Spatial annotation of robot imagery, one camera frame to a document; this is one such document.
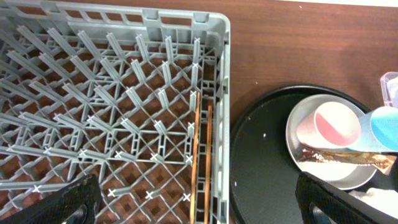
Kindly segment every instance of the gray dish rack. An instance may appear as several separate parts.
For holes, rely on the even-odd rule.
[[[0,218],[96,174],[98,223],[188,223],[197,94],[203,223],[228,223],[230,23],[222,14],[0,1]]]

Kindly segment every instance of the wooden chopstick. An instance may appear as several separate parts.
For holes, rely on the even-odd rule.
[[[195,134],[193,135],[193,159],[192,159],[192,181],[191,181],[191,206],[190,223],[195,222],[195,196],[197,194],[197,163],[198,163],[198,132],[200,119],[200,92],[197,92],[197,108],[195,110]]]
[[[209,223],[211,138],[213,137],[213,105],[209,102],[207,112],[207,151],[206,151],[206,186],[205,186],[205,224]]]

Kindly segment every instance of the plastic grid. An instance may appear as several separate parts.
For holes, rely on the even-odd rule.
[[[84,30],[63,35],[59,26],[42,26],[45,33],[31,22],[10,21],[17,32],[0,33],[0,215],[95,173],[103,190],[99,222],[186,223],[197,91],[203,95],[202,130],[206,101],[217,103],[217,138],[224,133],[222,108],[229,106],[216,97],[217,90],[228,92],[228,79],[220,75],[226,52],[217,56],[200,37],[180,43],[179,32],[163,41],[142,34],[120,41],[112,32],[93,39]],[[199,166],[207,150],[202,136]],[[220,155],[213,154],[217,161]],[[219,172],[213,169],[213,186],[223,182],[214,178],[222,177]],[[205,178],[197,175],[200,199]],[[210,223],[226,223],[228,199],[214,193]]]

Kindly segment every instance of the blue cup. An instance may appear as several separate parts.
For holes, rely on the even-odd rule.
[[[398,152],[398,109],[383,106],[359,118],[361,137],[349,148],[361,152]]]

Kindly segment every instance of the round black tray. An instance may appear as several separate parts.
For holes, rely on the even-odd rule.
[[[369,111],[344,93],[314,85],[281,88],[250,106],[231,132],[230,200],[238,223],[302,223],[295,198],[300,170],[288,153],[285,128],[293,107],[316,94],[340,96]],[[377,171],[357,190],[370,187],[394,189],[394,184]]]

